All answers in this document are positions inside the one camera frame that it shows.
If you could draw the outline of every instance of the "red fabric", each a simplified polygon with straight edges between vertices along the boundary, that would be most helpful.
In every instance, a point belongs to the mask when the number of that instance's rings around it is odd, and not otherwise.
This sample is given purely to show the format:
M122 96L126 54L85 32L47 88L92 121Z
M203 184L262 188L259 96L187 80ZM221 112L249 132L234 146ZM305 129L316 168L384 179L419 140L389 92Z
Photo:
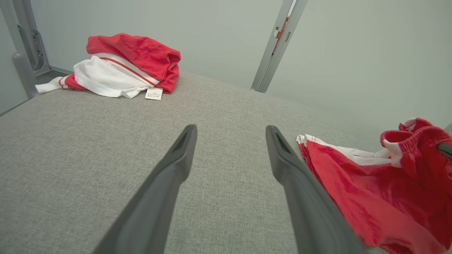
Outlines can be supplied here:
M87 90L85 87L83 87L83 86L79 85L79 83L77 83L77 81L75 80L74 74L69 75L66 78L66 80L64 81L64 83L67 85L67 87L69 87L69 89L82 90L82 91Z
M120 56L160 81L155 87L170 94L179 77L180 52L148 37L120 33L113 36L91 36L88 54L111 53Z
M365 245L393 254L444 253L452 239L452 161L436 145L452 145L452 138L419 118L409 129L381 135L382 144L397 142L402 168L361 166L311 141L300 149Z

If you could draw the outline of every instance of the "white label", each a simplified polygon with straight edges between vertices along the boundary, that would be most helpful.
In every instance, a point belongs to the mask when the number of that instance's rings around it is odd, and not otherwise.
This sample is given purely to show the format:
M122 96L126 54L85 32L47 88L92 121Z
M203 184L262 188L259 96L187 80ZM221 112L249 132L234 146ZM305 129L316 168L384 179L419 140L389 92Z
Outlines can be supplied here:
M163 88L150 87L146 91L146 99L162 100Z

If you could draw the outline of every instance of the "crumpled garment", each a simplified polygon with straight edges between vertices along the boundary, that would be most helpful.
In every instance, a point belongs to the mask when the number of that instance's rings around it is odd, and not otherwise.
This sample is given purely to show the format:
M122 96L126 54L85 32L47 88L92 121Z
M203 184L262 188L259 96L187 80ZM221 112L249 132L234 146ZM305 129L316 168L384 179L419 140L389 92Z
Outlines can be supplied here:
M149 87L170 94L179 77L180 53L151 38L120 33L88 38L91 59L74 65L74 74L36 85L40 94L58 88L90 90L107 97L133 98Z
M381 135L377 153L297 137L306 164L365 245L393 254L439 254L452 239L451 136L412 118Z

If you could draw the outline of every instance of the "gray carpet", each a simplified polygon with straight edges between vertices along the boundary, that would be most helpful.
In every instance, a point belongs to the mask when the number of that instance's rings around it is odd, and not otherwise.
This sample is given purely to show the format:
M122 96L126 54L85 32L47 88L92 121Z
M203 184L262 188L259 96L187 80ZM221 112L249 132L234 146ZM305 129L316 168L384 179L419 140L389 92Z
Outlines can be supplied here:
M368 151L379 131L300 104L182 73L161 101L57 90L0 117L0 253L89 253L188 124L192 170L168 254L295 253L265 127Z

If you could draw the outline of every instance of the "gray wall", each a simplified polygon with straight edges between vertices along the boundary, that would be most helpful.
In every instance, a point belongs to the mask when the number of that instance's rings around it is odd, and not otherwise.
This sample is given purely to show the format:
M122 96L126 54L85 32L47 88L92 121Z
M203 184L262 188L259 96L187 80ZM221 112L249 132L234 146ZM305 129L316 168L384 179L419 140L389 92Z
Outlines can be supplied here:
M383 129L452 122L452 1L309 0L269 94Z
M12 62L16 53L13 40L0 11L0 114L27 100L27 94L20 82Z

